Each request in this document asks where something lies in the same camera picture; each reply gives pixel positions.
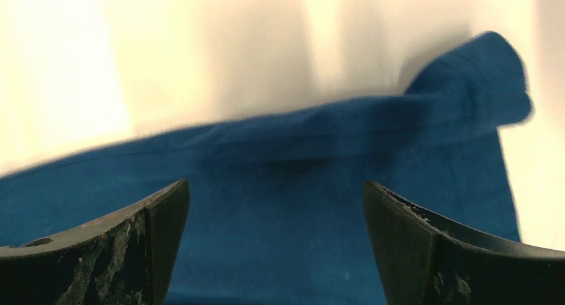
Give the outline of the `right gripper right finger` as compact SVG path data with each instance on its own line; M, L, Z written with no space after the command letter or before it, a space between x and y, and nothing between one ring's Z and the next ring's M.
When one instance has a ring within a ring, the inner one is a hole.
M564 303L564 253L507 240L364 183L364 219L388 304Z

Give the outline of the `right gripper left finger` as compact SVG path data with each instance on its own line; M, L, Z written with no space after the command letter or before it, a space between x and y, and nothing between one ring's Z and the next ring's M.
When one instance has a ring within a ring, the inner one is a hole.
M1 248L2 304L163 304L189 212L187 180L74 228Z

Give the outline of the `blue mickey print t-shirt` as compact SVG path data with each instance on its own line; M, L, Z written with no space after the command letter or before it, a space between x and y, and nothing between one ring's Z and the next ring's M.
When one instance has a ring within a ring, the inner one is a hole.
M401 96L181 129L3 177L1 243L185 178L168 304L382 304L363 182L518 240L497 128L530 109L520 57L488 32L429 63Z

